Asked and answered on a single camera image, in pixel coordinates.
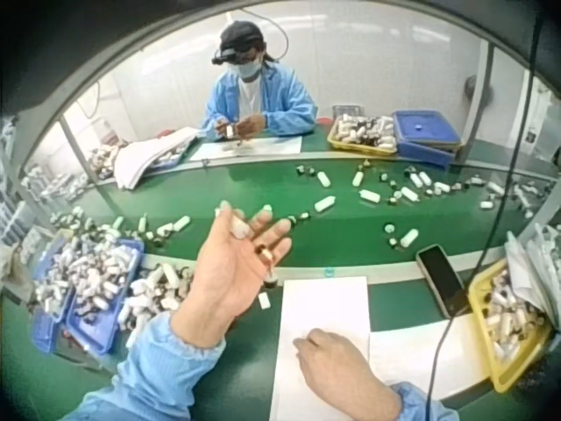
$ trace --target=right hand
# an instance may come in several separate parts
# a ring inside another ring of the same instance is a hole
[[[350,340],[313,329],[294,345],[306,383],[326,403],[357,421],[399,417],[400,397],[374,376]]]
[[[226,127],[230,122],[226,118],[219,118],[214,124],[214,129],[217,131],[218,135],[226,136]]]

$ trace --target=white towel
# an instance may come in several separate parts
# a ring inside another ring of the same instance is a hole
[[[179,145],[188,145],[200,133],[184,127],[160,139],[134,142],[121,149],[115,159],[114,175],[120,189],[134,189],[140,177],[161,155]]]

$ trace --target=face mask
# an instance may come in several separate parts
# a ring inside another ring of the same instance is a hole
[[[250,61],[246,64],[239,64],[231,66],[231,70],[241,77],[242,79],[247,79],[255,75],[261,69],[261,62],[259,58],[255,59],[254,61]]]

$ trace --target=hand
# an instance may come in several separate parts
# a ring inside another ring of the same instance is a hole
[[[172,316],[174,333],[195,346],[215,346],[232,320],[255,300],[267,276],[267,267],[255,247],[266,245],[276,265],[292,246],[291,239],[284,238],[290,231],[290,221],[281,219],[267,229],[273,219],[268,210],[261,210],[248,222],[252,232],[245,239],[231,235],[232,218],[232,208],[222,202],[199,252],[188,297]]]
[[[219,118],[214,124],[214,129],[217,131],[219,136],[226,135],[226,127],[230,122],[226,118]]]
[[[356,421],[399,417],[401,399],[374,376],[350,340],[314,329],[294,344],[306,384],[326,403]]]
[[[265,129],[265,117],[261,114],[252,114],[236,124],[236,133],[241,139],[250,139]]]

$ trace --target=left hand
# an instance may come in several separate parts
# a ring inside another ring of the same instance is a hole
[[[250,236],[236,239],[230,232],[234,211],[226,202],[220,209],[199,252],[188,297],[171,320],[179,338],[199,347],[215,346],[233,319],[246,311],[259,293],[267,267],[255,247],[266,245],[276,265],[292,246],[291,239],[284,238],[290,231],[287,219],[267,229],[273,214],[261,210],[247,222],[252,229]]]
[[[261,114],[252,114],[236,124],[237,134],[241,139],[250,139],[265,130],[265,117]]]

